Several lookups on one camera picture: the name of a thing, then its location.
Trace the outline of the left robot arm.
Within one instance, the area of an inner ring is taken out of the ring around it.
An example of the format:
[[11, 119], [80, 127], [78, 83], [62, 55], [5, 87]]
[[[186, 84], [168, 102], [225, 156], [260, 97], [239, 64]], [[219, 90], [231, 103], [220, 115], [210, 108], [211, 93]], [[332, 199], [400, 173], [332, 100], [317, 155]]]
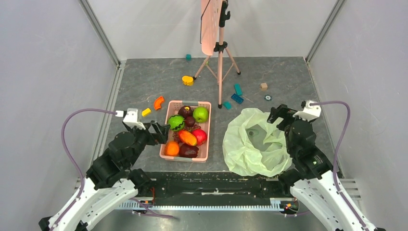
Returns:
[[43, 231], [90, 231], [125, 201], [146, 196], [152, 181], [142, 169], [132, 169], [147, 145], [165, 144], [170, 126], [156, 121], [143, 128], [125, 126], [87, 170], [66, 205], [54, 216], [39, 221]]

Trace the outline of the orange fake orange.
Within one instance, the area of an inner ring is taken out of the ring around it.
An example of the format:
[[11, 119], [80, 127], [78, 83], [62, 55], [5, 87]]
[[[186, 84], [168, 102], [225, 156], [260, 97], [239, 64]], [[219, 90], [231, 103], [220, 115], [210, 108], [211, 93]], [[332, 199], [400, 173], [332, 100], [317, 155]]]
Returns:
[[178, 156], [180, 151], [180, 146], [176, 141], [169, 141], [165, 146], [166, 156]]

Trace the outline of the dark red fake apple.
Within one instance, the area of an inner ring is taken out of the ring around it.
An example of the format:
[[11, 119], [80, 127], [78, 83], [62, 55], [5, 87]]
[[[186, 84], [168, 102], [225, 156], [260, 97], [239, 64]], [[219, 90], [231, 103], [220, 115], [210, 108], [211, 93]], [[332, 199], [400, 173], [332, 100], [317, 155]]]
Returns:
[[188, 118], [193, 115], [193, 108], [190, 106], [182, 106], [178, 111], [178, 115], [183, 118]]

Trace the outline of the small yellow block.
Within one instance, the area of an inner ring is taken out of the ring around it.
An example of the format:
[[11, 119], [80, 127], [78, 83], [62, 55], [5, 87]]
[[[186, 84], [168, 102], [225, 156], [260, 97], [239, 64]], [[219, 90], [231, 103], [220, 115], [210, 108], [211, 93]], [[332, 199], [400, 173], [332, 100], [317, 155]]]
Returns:
[[151, 111], [150, 108], [146, 108], [146, 109], [144, 109], [144, 110], [141, 112], [141, 115], [142, 115], [143, 117], [146, 117], [146, 116], [148, 116], [151, 112], [152, 112], [152, 111]]

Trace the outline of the small wooden cube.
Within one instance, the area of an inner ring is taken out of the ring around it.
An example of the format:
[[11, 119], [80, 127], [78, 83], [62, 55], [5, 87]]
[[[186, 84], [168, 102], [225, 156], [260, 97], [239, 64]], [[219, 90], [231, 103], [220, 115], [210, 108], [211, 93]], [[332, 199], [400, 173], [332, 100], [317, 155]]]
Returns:
[[267, 83], [261, 83], [261, 84], [260, 84], [260, 90], [261, 90], [261, 91], [266, 91], [267, 89], [268, 89]]

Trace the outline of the light green plastic bag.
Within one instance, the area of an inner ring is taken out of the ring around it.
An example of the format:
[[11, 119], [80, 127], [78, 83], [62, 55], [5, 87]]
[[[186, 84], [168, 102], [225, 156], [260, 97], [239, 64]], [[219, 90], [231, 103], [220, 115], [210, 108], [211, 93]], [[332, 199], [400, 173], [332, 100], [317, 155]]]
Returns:
[[285, 135], [277, 128], [283, 119], [271, 124], [267, 122], [268, 117], [269, 113], [257, 108], [244, 108], [229, 122], [222, 149], [230, 172], [274, 177], [292, 165]]

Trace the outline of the teal rectangular block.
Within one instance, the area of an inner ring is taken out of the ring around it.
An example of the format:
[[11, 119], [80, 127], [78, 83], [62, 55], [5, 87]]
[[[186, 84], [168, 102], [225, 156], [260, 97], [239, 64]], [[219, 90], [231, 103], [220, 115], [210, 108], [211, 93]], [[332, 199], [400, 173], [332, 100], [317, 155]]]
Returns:
[[238, 84], [238, 83], [234, 84], [234, 89], [235, 89], [235, 92], [236, 92], [236, 94], [238, 96], [242, 96], [242, 89], [241, 89], [240, 84]]

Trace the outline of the green black toy watermelon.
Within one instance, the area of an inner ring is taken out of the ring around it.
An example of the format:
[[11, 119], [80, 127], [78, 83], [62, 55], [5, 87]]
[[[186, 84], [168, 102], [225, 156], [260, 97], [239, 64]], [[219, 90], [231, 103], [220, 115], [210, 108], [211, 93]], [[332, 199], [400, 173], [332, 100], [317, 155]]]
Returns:
[[167, 123], [170, 125], [170, 129], [174, 132], [180, 131], [185, 127], [185, 118], [181, 115], [172, 115]]

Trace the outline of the orange red fake mango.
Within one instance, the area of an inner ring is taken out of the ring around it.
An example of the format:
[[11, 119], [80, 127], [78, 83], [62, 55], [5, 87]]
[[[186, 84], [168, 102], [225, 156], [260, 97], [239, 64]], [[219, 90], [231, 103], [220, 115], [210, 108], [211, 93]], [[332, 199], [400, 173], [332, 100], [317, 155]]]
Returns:
[[181, 139], [182, 143], [185, 143], [190, 146], [196, 146], [197, 144], [197, 139], [192, 133], [186, 131], [186, 130], [180, 130], [178, 132], [178, 136]]

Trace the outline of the blue lego brick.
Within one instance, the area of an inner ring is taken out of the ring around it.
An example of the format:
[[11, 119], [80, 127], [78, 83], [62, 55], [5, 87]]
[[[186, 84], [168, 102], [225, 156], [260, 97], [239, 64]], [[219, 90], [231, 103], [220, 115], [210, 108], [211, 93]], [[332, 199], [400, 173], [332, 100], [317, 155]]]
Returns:
[[241, 96], [237, 95], [236, 93], [232, 94], [231, 99], [238, 104], [242, 104], [244, 101], [244, 99]]

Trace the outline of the small dark red plum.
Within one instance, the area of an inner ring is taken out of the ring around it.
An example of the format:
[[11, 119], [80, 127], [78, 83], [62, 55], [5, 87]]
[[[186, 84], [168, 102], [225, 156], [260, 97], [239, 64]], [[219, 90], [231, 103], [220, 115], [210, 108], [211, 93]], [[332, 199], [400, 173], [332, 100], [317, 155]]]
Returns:
[[185, 126], [188, 128], [192, 128], [195, 125], [195, 122], [196, 120], [193, 116], [189, 116], [184, 120]]

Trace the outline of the orange curved toy piece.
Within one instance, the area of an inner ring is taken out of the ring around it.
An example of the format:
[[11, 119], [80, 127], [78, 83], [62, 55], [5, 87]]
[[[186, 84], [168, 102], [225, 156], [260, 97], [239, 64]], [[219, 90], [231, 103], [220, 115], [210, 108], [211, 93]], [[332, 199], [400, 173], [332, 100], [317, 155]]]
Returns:
[[162, 104], [165, 102], [165, 99], [163, 96], [159, 96], [153, 103], [153, 107], [156, 111], [162, 109]]

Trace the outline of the small teal block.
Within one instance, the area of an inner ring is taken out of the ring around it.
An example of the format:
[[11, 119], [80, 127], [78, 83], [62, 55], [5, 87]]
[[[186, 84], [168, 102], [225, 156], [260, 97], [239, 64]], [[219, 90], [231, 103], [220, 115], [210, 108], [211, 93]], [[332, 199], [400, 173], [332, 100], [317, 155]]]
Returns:
[[230, 102], [223, 102], [222, 104], [227, 110], [230, 110], [232, 108], [231, 103]]

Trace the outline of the green fake apple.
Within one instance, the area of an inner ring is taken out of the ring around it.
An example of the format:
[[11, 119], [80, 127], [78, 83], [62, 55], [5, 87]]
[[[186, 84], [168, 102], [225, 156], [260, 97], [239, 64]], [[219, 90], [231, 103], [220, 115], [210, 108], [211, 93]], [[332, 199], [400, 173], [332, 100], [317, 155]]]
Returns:
[[194, 109], [192, 116], [197, 123], [205, 123], [209, 118], [209, 111], [207, 108], [199, 106]]

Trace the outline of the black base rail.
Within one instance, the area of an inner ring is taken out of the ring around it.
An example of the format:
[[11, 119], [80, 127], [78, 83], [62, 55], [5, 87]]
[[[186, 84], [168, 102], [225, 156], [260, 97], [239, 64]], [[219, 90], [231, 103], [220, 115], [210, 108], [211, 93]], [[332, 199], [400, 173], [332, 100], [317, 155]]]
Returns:
[[257, 197], [291, 198], [289, 187], [278, 177], [262, 175], [240, 176], [231, 172], [153, 172], [147, 171], [152, 180], [154, 196], [170, 197], [181, 194], [196, 195], [256, 195]]

